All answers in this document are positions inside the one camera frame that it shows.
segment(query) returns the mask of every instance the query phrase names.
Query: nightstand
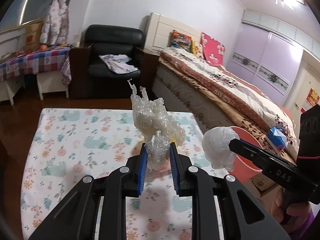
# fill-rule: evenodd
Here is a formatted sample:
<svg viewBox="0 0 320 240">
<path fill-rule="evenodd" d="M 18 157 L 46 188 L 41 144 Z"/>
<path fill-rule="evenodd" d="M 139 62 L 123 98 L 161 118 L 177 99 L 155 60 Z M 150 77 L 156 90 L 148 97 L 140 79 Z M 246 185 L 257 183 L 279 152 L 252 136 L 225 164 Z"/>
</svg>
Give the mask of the nightstand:
<svg viewBox="0 0 320 240">
<path fill-rule="evenodd" d="M 87 99 L 91 95 L 91 82 L 88 75 L 91 43 L 81 43 L 80 47 L 69 51 L 72 81 L 69 84 L 70 99 Z"/>
<path fill-rule="evenodd" d="M 141 49 L 143 52 L 142 64 L 140 67 L 140 85 L 146 88 L 148 95 L 152 96 L 152 85 L 156 78 L 157 67 L 159 64 L 159 51 L 152 51 L 150 49 Z"/>
</svg>

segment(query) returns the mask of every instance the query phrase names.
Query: finger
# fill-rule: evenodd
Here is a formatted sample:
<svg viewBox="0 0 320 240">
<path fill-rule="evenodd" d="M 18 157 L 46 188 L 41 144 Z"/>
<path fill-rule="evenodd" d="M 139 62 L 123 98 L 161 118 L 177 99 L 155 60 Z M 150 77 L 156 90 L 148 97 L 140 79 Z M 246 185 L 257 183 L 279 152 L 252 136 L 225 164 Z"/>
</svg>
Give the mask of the finger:
<svg viewBox="0 0 320 240">
<path fill-rule="evenodd" d="M 294 223 L 288 224 L 288 225 L 282 225 L 283 229 L 287 233 L 291 233 L 303 226 L 303 224 L 306 222 L 308 217 L 297 217 Z"/>
<path fill-rule="evenodd" d="M 283 220 L 284 213 L 282 209 L 277 205 L 276 200 L 273 200 L 271 203 L 271 214 L 278 223 Z"/>
<path fill-rule="evenodd" d="M 278 190 L 276 196 L 275 196 L 275 201 L 278 207 L 281 207 L 282 202 L 283 202 L 283 191 L 282 188 Z"/>
<path fill-rule="evenodd" d="M 294 203 L 291 204 L 287 210 L 286 213 L 293 217 L 308 217 L 309 213 L 311 211 L 311 206 L 309 202 L 303 202 L 303 203 Z"/>
</svg>

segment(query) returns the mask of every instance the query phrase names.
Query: colorful pillow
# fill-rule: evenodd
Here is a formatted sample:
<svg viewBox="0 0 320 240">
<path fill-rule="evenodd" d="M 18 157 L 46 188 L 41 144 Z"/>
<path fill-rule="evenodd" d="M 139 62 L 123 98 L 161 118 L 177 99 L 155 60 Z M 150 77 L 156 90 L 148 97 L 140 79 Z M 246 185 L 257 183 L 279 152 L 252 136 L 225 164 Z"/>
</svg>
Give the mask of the colorful pillow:
<svg viewBox="0 0 320 240">
<path fill-rule="evenodd" d="M 196 41 L 191 41 L 191 53 L 197 58 L 204 58 L 202 45 Z"/>
<path fill-rule="evenodd" d="M 222 65 L 225 51 L 224 46 L 205 33 L 202 33 L 201 43 L 205 59 L 212 65 Z"/>
<path fill-rule="evenodd" d="M 170 47 L 185 49 L 190 52 L 191 37 L 183 33 L 179 33 L 176 30 L 172 32 Z"/>
</svg>

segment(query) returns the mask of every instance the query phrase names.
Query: purple sleeve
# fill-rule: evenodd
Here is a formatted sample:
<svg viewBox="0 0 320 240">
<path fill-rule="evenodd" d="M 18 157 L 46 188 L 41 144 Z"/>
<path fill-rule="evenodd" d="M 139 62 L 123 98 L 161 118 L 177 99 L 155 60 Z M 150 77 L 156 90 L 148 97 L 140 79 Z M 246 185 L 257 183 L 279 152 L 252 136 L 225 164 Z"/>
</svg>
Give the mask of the purple sleeve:
<svg viewBox="0 0 320 240">
<path fill-rule="evenodd" d="M 313 215 L 313 212 L 311 211 L 307 220 L 302 225 L 302 227 L 300 227 L 298 230 L 289 234 L 291 237 L 291 240 L 299 240 L 303 236 L 303 234 L 307 231 L 307 229 L 312 224 L 314 219 L 315 219 L 315 216 Z"/>
</svg>

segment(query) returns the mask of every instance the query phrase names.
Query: white plastic bag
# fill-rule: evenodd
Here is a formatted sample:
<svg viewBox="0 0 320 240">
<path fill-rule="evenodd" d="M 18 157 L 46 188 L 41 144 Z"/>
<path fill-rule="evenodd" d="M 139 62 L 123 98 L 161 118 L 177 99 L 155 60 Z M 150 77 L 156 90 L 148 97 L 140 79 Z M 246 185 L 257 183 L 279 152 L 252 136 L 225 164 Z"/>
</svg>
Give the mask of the white plastic bag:
<svg viewBox="0 0 320 240">
<path fill-rule="evenodd" d="M 162 98 L 149 101 L 145 88 L 140 87 L 141 98 L 135 85 L 130 86 L 134 126 L 144 136 L 146 149 L 148 147 L 148 167 L 159 170 L 169 157 L 170 141 L 175 142 L 177 147 L 182 146 L 186 139 L 185 131 L 172 115 L 168 115 Z"/>
<path fill-rule="evenodd" d="M 160 170 L 169 158 L 170 138 L 158 130 L 144 147 L 148 152 L 147 167 L 151 170 Z"/>
<path fill-rule="evenodd" d="M 215 127 L 204 134 L 202 148 L 213 169 L 234 170 L 236 154 L 229 149 L 233 139 L 239 139 L 239 135 L 231 127 Z"/>
</svg>

